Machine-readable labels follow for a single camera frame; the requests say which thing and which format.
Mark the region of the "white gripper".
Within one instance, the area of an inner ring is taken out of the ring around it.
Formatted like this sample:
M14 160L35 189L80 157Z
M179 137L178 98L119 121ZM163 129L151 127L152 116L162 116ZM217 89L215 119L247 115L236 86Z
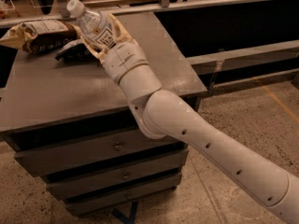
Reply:
M149 62L143 49L132 38L122 23L111 13L107 14L107 21L112 28L112 37L117 44L112 49L106 45L94 45L85 36L81 37L87 50L104 66L106 73L117 84L132 69Z

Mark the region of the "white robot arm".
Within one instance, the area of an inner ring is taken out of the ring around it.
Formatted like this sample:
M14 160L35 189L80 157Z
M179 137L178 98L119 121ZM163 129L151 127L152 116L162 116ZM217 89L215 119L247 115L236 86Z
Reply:
M83 42L121 87L144 135L168 135L194 147L258 204L287 224L299 224L297 176L217 130L164 90L142 48L113 15L87 10L78 24Z

